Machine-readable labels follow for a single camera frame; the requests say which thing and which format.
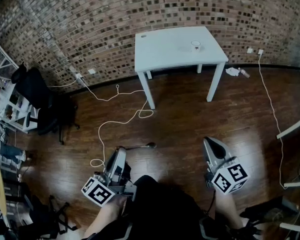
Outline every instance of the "paper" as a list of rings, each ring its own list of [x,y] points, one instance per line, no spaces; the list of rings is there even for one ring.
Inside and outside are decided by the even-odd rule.
[[[237,77],[237,76],[239,76],[239,69],[236,69],[236,68],[234,68],[234,67],[230,67],[230,68],[227,68],[226,70],[225,70],[225,72],[227,73],[227,74],[229,74],[230,76],[233,76],[233,77]]]

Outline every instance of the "baseboard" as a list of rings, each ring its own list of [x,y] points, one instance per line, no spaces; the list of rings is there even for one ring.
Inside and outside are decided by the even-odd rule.
[[[230,67],[234,67],[234,68],[259,68],[259,64],[254,63],[254,64],[226,64],[225,65],[227,68]],[[260,66],[262,68],[271,68],[271,69],[286,69],[286,70],[299,70],[300,71],[300,67],[298,66],[286,66],[286,65],[273,65],[273,64],[260,64]],[[216,65],[203,65],[202,66],[202,70],[214,70],[216,69]],[[182,66],[182,67],[176,67],[176,68],[167,68],[167,69],[159,69],[159,70],[154,70],[151,71],[151,74],[153,76],[160,76],[160,75],[169,75],[169,74],[173,74],[173,73],[197,73],[197,66],[196,65],[192,65],[192,66]],[[99,88],[99,87],[104,87],[104,86],[109,86],[109,85],[114,85],[114,84],[118,84],[118,83],[123,83],[123,82],[127,82],[133,79],[138,79],[137,75],[131,75],[131,76],[127,76],[124,78],[118,78],[118,79],[114,79],[114,80],[109,80],[106,82],[101,82],[101,83],[97,83],[97,84],[93,84],[91,86],[89,86],[90,90]],[[79,94],[82,92],[87,91],[86,87],[80,88],[78,90],[74,90],[74,91],[70,91],[65,93],[64,95],[67,96],[71,96],[71,95],[75,95],[75,94]]]

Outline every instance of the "table leg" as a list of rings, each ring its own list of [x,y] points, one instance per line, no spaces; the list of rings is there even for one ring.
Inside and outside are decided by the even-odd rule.
[[[202,69],[202,64],[198,64],[198,67],[196,68],[196,72],[198,74],[200,74],[201,73],[201,69]]]
[[[139,76],[141,85],[143,87],[145,96],[146,96],[146,98],[149,102],[150,108],[152,110],[154,110],[155,109],[155,103],[154,103],[154,100],[152,99],[152,95],[151,95],[151,92],[150,92],[150,89],[149,89],[148,81],[145,77],[145,73],[144,72],[138,72],[138,76]]]
[[[216,92],[216,89],[218,87],[218,83],[219,83],[221,74],[224,71],[225,64],[226,64],[225,62],[222,62],[222,63],[219,63],[216,66],[214,76],[213,76],[213,79],[212,79],[212,83],[210,85],[210,90],[209,90],[208,96],[206,97],[207,102],[212,101],[212,98],[215,95],[215,92]]]
[[[147,71],[146,75],[148,76],[148,79],[152,79],[151,71]]]
[[[283,136],[291,133],[292,131],[294,131],[295,129],[300,127],[300,120],[298,122],[296,122],[294,125],[290,126],[288,129],[282,131],[280,134],[278,134],[276,136],[277,139],[282,138]]]
[[[4,221],[4,224],[6,225],[7,228],[11,229],[11,225],[10,225],[10,222],[7,218],[6,215],[2,215],[2,218],[3,218],[3,221]]]

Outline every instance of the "black office chair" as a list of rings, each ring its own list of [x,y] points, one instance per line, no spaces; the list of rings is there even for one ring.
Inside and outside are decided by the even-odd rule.
[[[30,218],[32,224],[27,225],[23,221],[23,226],[18,228],[18,239],[19,240],[36,240],[43,238],[42,236],[48,235],[45,239],[56,239],[58,234],[62,235],[69,230],[75,231],[78,228],[76,226],[68,225],[68,218],[66,216],[65,210],[69,207],[69,203],[65,203],[63,207],[56,211],[52,200],[54,197],[51,195],[49,197],[49,206],[44,205],[40,202],[38,197],[35,195],[32,197],[32,200],[27,200],[27,204],[30,207]],[[64,229],[61,230],[59,224],[64,226]]]
[[[72,103],[70,98],[63,97],[48,89],[39,70],[35,67],[27,71],[22,65],[13,73],[11,82],[15,89],[24,96],[30,104],[40,109],[37,118],[31,117],[31,112],[27,114],[26,126],[30,121],[37,123],[39,135],[55,131],[59,127],[59,142],[64,145],[62,140],[62,126],[74,124],[77,129],[80,126],[75,121],[77,106]]]

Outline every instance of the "jeans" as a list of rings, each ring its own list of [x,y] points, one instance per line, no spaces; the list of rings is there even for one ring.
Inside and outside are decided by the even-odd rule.
[[[5,157],[6,159],[11,159],[16,164],[19,162],[19,160],[16,158],[16,156],[22,156],[23,150],[20,148],[17,148],[15,146],[10,146],[3,144],[1,142],[0,145],[0,155]]]

